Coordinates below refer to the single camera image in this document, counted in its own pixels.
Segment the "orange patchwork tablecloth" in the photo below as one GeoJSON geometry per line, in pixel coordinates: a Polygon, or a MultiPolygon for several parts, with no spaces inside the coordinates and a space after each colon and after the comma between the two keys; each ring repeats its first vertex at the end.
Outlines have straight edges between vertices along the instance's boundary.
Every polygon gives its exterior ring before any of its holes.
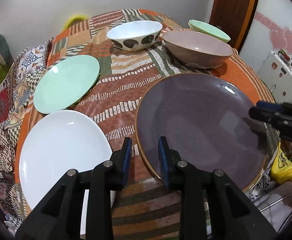
{"type": "MultiPolygon", "coordinates": [[[[138,52],[117,49],[107,32],[122,23],[154,20],[164,31],[179,29],[163,14],[143,9],[122,9],[92,17],[59,34],[48,47],[45,69],[75,55],[94,56],[100,79],[74,109],[94,120],[113,149],[124,137],[135,136],[135,113],[144,92],[157,80],[188,68],[168,55],[162,42],[138,52]]],[[[143,162],[137,146],[132,150],[129,185],[113,210],[116,239],[177,239],[179,196],[166,193],[143,162]]]]}

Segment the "large purple plate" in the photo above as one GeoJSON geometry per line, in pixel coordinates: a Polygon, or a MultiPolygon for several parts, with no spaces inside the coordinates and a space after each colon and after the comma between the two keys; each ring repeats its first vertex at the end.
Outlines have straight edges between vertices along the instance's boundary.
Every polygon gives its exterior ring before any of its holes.
{"type": "Polygon", "coordinates": [[[243,191],[262,176],[266,162],[263,123],[249,117],[253,103],[241,90],[205,74],[176,74],[142,96],[136,138],[147,167],[160,176],[158,140],[196,168],[221,169],[243,191]]]}

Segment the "white blue patterned blanket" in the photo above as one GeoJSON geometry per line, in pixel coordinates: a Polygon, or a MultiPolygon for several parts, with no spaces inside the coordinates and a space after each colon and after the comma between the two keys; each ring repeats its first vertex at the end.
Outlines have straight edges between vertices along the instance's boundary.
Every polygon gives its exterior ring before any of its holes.
{"type": "Polygon", "coordinates": [[[0,209],[2,223],[14,235],[27,217],[26,200],[15,180],[17,142],[30,99],[45,73],[52,41],[19,53],[0,84],[0,209]]]}

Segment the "mint green bowl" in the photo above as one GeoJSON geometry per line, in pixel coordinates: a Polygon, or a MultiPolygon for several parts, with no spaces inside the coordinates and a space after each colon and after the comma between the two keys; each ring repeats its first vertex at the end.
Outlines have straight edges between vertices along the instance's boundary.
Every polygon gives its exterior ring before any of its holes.
{"type": "Polygon", "coordinates": [[[228,43],[231,40],[229,35],[218,29],[217,27],[210,25],[209,23],[198,20],[189,20],[188,25],[193,31],[210,35],[212,37],[218,38],[225,43],[228,43]]]}

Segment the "white bowl dark spots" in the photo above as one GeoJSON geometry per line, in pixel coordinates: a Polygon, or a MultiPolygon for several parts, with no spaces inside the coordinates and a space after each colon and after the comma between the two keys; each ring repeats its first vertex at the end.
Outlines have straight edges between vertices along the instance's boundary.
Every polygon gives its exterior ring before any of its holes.
{"type": "Polygon", "coordinates": [[[157,21],[133,21],[112,28],[106,36],[121,50],[139,51],[154,45],[162,28],[157,21]]]}

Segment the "mint green plate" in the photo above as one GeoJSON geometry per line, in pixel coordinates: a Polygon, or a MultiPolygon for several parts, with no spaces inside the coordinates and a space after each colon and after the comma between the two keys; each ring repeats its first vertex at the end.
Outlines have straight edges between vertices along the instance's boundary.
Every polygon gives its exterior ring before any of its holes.
{"type": "Polygon", "coordinates": [[[100,65],[90,55],[71,56],[53,65],[34,92],[34,107],[50,114],[70,107],[96,83],[100,65]]]}

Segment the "white plate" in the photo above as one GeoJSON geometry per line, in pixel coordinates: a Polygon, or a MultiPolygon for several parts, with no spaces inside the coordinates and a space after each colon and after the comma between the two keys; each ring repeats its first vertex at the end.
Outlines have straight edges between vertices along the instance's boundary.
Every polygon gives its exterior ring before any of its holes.
{"type": "MultiPolygon", "coordinates": [[[[27,136],[21,152],[21,185],[32,211],[68,170],[92,170],[112,153],[101,129],[86,115],[59,111],[43,118],[27,136]]],[[[88,195],[86,191],[81,214],[85,227],[88,195]]]]}

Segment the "pink beige bowl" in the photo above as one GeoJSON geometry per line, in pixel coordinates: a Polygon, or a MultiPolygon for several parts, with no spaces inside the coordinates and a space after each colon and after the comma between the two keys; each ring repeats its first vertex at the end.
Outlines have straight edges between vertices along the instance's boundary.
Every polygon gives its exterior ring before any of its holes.
{"type": "Polygon", "coordinates": [[[162,39],[175,58],[194,68],[216,68],[233,55],[229,44],[196,31],[168,31],[162,39]]]}

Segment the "yellow printed fabric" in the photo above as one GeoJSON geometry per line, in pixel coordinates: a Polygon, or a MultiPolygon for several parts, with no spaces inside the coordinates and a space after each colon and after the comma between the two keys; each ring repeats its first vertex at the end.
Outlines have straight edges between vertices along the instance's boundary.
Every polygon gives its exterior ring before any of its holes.
{"type": "Polygon", "coordinates": [[[287,181],[292,182],[292,162],[281,149],[281,143],[277,146],[277,155],[270,171],[271,177],[280,185],[287,181]]]}

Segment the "brown wooden door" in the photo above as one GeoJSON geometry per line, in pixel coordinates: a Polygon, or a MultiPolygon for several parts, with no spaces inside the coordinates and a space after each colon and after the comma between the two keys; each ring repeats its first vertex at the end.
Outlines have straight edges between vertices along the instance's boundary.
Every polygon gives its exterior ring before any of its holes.
{"type": "Polygon", "coordinates": [[[209,24],[228,36],[231,47],[240,51],[245,43],[259,0],[214,0],[209,24]]]}

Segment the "yellow foam tube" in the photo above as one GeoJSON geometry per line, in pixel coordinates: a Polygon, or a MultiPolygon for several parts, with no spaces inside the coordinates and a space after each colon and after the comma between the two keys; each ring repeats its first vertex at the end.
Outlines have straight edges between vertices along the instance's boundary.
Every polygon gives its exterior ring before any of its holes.
{"type": "Polygon", "coordinates": [[[66,30],[67,28],[70,28],[71,26],[87,19],[88,17],[86,15],[82,15],[82,14],[73,15],[66,21],[66,23],[64,24],[63,30],[66,30]]]}

